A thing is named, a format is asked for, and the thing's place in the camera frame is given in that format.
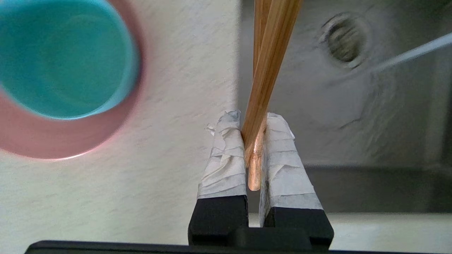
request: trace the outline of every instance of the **white tape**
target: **white tape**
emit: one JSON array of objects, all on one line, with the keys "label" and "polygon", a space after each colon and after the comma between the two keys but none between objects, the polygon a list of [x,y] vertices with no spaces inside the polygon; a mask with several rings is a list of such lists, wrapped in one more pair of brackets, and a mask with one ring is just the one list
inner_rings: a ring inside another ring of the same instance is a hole
[{"label": "white tape", "polygon": [[244,147],[239,130],[240,111],[225,113],[215,128],[213,148],[198,198],[246,195]]},{"label": "white tape", "polygon": [[306,174],[288,123],[280,115],[268,113],[266,131],[266,168],[270,207],[322,209]]}]

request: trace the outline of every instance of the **sink basin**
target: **sink basin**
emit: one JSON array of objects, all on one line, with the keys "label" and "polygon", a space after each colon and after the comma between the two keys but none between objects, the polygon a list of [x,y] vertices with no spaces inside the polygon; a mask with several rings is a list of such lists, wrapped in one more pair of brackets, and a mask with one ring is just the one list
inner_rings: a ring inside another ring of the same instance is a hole
[{"label": "sink basin", "polygon": [[[451,33],[450,3],[304,1],[269,111],[289,123],[325,211],[452,212],[452,47],[369,71]],[[243,0],[242,112],[252,83],[253,16],[254,1]],[[258,203],[259,192],[250,192],[249,211]]]}]

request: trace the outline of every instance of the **white countertop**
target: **white countertop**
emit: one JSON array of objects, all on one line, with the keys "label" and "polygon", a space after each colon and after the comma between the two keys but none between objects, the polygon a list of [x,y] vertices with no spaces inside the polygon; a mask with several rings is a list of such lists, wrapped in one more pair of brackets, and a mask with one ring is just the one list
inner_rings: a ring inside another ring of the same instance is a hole
[{"label": "white countertop", "polygon": [[126,126],[78,158],[0,151],[0,253],[33,242],[186,244],[212,136],[235,109],[237,0],[133,0],[152,46],[145,100]]}]

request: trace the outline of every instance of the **black base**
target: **black base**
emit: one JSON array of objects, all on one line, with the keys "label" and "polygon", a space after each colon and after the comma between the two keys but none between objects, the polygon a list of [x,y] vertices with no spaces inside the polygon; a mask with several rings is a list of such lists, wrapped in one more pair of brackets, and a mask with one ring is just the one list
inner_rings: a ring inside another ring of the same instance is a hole
[{"label": "black base", "polygon": [[333,227],[320,209],[272,207],[264,227],[301,228],[309,236],[313,250],[328,250],[334,237]]},{"label": "black base", "polygon": [[254,250],[312,250],[309,237],[301,228],[239,228],[229,235],[228,245]]},{"label": "black base", "polygon": [[[233,247],[147,245],[127,243],[42,241],[30,245],[25,254],[318,254],[313,250],[274,251]],[[397,254],[389,252],[329,251],[330,254]]]},{"label": "black base", "polygon": [[188,225],[188,243],[226,246],[228,235],[241,227],[248,227],[246,195],[198,199]]}]

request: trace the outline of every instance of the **sink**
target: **sink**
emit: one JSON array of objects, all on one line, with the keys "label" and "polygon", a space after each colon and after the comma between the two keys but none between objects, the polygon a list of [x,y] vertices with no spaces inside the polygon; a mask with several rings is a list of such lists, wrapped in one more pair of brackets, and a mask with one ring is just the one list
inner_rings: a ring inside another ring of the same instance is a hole
[{"label": "sink", "polygon": [[[242,112],[253,16],[243,0]],[[289,123],[325,211],[452,212],[452,47],[370,71],[451,32],[450,0],[304,1],[269,111]],[[258,203],[250,192],[249,211]]]}]

